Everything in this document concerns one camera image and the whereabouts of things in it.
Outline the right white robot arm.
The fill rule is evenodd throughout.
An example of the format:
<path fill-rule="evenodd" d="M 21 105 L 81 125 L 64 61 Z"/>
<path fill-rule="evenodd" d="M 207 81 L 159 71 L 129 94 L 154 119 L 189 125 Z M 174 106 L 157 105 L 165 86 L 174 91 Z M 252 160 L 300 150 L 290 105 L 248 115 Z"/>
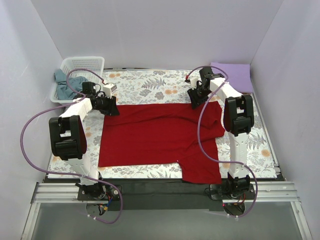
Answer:
<path fill-rule="evenodd" d="M 224 102 L 223 127 L 229 136 L 230 160 L 227 179 L 217 188 L 217 195 L 228 195 L 237 199 L 250 189 L 255 175 L 247 165 L 247 146 L 249 135 L 254 126 L 253 98 L 242 94 L 229 83 L 228 74 L 219 69 L 213 72 L 214 66 L 198 66 L 198 77 L 188 73 L 185 82 L 190 84 L 187 91 L 193 109 L 203 106 L 200 115 L 203 116 L 211 98 L 217 95 Z"/>

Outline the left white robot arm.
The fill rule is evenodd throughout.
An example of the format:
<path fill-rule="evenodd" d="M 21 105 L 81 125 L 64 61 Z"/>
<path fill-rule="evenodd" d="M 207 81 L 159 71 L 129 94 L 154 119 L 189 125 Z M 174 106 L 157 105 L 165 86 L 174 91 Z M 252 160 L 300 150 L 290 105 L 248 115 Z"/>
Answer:
<path fill-rule="evenodd" d="M 91 110 L 97 110 L 105 116 L 118 116 L 120 112 L 113 95 L 116 88 L 114 84 L 107 84 L 103 91 L 96 91 L 95 83 L 83 82 L 82 91 L 73 98 L 74 104 L 59 117 L 49 120 L 53 155 L 66 161 L 71 169 L 80 175 L 77 186 L 83 194 L 95 200 L 103 199 L 107 190 L 104 184 L 91 180 L 100 180 L 102 177 L 86 156 L 87 139 L 83 121 Z"/>

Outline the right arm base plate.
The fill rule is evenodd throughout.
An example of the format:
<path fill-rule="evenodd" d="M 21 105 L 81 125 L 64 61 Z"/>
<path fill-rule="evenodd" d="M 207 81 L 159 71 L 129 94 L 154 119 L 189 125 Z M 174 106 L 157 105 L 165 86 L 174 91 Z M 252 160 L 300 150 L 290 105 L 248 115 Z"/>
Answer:
<path fill-rule="evenodd" d="M 209 196 L 213 200 L 239 200 L 240 198 L 243 199 L 243 197 L 245 197 L 246 200 L 253 200 L 255 197 L 255 190 L 252 184 L 249 185 L 247 190 L 232 190 L 226 182 L 222 184 L 210 184 L 208 191 Z"/>

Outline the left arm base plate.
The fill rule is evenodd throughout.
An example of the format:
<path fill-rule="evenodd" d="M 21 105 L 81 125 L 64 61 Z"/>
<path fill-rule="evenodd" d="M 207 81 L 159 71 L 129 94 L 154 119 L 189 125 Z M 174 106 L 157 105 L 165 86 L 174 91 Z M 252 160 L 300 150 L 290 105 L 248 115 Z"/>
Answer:
<path fill-rule="evenodd" d="M 78 187 L 77 199 L 81 201 L 119 201 L 122 192 L 122 186 L 116 185 L 114 188 L 110 185 L 105 185 L 102 183 L 95 183 L 93 185 L 81 185 L 76 183 L 75 186 Z"/>

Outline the red t shirt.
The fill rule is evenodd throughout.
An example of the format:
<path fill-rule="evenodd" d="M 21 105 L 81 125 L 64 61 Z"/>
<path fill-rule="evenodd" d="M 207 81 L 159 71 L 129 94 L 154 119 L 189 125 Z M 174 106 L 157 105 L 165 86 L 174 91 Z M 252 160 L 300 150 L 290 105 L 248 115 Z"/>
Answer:
<path fill-rule="evenodd" d="M 120 105 L 118 116 L 105 116 L 98 166 L 115 167 L 178 163 L 182 179 L 220 184 L 216 138 L 223 137 L 222 108 L 210 102 Z"/>

